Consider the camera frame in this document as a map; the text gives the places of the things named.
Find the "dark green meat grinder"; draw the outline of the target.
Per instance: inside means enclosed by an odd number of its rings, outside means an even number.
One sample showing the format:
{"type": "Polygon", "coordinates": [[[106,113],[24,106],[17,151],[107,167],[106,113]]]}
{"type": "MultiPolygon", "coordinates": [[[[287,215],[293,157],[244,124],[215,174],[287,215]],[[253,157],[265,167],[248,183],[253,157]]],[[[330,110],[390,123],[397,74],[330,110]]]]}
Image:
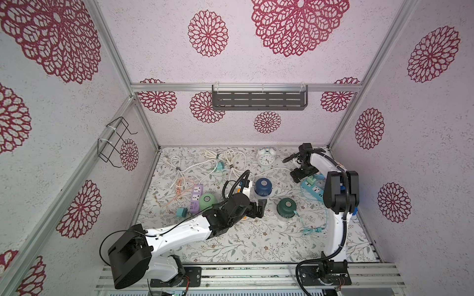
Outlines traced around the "dark green meat grinder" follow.
{"type": "Polygon", "coordinates": [[[290,219],[296,215],[296,202],[290,198],[282,198],[276,206],[277,213],[284,219],[290,219]]]}

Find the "navy blue meat grinder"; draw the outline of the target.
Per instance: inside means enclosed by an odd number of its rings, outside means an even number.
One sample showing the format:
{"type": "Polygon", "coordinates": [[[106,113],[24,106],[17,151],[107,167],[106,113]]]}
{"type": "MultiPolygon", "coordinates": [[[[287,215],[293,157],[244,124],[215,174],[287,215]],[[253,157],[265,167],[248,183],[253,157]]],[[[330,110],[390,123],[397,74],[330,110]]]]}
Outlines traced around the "navy blue meat grinder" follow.
{"type": "Polygon", "coordinates": [[[260,197],[267,197],[271,195],[272,188],[272,182],[268,178],[259,178],[255,183],[254,191],[260,197]]]}

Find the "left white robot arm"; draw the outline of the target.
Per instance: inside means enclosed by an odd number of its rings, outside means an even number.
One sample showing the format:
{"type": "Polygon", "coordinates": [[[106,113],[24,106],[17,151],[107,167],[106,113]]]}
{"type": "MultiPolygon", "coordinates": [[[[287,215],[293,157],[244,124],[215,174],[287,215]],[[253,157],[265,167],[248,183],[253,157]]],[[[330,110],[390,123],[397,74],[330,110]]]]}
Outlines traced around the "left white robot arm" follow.
{"type": "Polygon", "coordinates": [[[115,289],[130,287],[143,278],[169,286],[180,284],[185,268],[179,256],[168,255],[168,251],[221,236],[244,217],[262,218],[266,205],[266,199],[252,202],[238,192],[173,226],[144,229],[136,224],[123,230],[107,251],[115,289]]]}

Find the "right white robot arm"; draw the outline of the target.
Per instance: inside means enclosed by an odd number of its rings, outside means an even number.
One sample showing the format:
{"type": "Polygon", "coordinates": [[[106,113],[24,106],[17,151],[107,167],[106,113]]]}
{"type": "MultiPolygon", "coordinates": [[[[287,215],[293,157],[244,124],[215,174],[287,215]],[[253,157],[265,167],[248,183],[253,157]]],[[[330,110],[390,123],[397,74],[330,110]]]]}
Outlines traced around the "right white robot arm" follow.
{"type": "Polygon", "coordinates": [[[301,166],[290,173],[294,182],[298,183],[304,177],[318,172],[325,177],[323,204],[329,210],[328,243],[325,251],[317,259],[303,260],[296,265],[296,281],[304,293],[309,295],[302,282],[304,265],[317,269],[318,280],[322,284],[327,283],[327,276],[347,272],[346,241],[349,221],[359,205],[359,175],[356,171],[343,168],[324,149],[314,148],[310,143],[301,144],[299,151],[284,159],[284,162],[293,159],[301,162],[301,166]]]}

